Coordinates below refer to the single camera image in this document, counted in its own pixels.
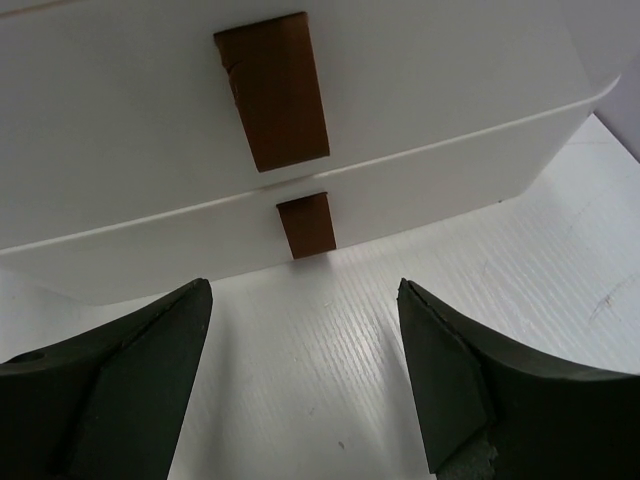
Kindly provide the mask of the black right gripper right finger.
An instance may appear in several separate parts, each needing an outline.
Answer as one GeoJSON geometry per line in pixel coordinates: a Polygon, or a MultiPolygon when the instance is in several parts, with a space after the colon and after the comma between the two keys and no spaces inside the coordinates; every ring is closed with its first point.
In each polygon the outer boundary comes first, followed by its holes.
{"type": "Polygon", "coordinates": [[[639,379],[519,343],[403,280],[397,305],[439,479],[635,479],[639,379]]]}

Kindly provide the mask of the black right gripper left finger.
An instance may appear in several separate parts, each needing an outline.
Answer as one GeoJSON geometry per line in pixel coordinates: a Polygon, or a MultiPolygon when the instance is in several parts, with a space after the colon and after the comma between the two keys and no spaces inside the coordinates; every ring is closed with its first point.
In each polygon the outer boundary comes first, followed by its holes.
{"type": "Polygon", "coordinates": [[[167,478],[211,312],[196,279],[2,363],[2,478],[167,478]]]}

